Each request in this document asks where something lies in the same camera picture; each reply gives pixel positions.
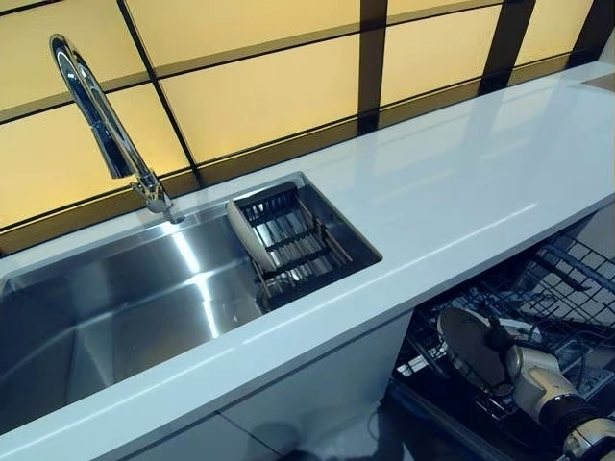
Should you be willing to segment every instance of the sink basin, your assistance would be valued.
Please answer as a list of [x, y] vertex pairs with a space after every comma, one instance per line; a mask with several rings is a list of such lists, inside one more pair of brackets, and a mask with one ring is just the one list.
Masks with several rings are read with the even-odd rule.
[[[303, 176], [293, 181], [354, 261], [313, 289], [380, 259]], [[260, 302], [262, 277], [234, 234], [227, 202], [4, 278], [0, 433], [272, 310]]]

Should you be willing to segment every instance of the wire rack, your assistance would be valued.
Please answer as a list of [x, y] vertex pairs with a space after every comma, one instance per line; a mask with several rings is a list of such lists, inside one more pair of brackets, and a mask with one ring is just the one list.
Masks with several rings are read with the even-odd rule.
[[270, 311], [355, 271], [357, 264], [288, 182], [237, 204], [276, 270], [253, 261], [258, 303]]
[[447, 347], [437, 330], [449, 306], [495, 314], [509, 333], [540, 343], [562, 372], [590, 397], [613, 376], [585, 366], [597, 346], [615, 347], [615, 264], [574, 238], [576, 228], [557, 233], [495, 268], [419, 305], [412, 316], [397, 372], [412, 376], [431, 367], [446, 379], [463, 377], [480, 390], [477, 405], [502, 421], [516, 412], [510, 392], [498, 392]]

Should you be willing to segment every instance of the cabinet door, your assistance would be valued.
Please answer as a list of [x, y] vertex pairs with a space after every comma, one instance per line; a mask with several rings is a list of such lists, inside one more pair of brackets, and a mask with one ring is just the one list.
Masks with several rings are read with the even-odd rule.
[[223, 415], [279, 454], [318, 440], [382, 397], [410, 315], [359, 337]]
[[130, 461], [273, 461], [277, 454], [219, 415], [170, 435]]

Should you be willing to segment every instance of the chrome faucet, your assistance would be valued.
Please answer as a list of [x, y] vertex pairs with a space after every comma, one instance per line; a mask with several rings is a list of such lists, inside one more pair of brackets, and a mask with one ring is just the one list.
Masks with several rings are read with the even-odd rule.
[[60, 34], [49, 38], [49, 46], [70, 94], [92, 129], [111, 177], [135, 175], [136, 182], [131, 186], [145, 199], [147, 208], [153, 213], [162, 213], [172, 223], [177, 222], [171, 215], [171, 199], [154, 171], [141, 158], [86, 60]]

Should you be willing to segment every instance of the white countertop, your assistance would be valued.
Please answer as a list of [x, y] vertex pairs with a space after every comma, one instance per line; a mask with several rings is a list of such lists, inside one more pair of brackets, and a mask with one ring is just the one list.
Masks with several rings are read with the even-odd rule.
[[[595, 62], [400, 123], [176, 201], [302, 171], [382, 261], [0, 437], [0, 459], [84, 460], [195, 420], [614, 199], [612, 92]], [[145, 210], [0, 260], [15, 269], [151, 220]]]

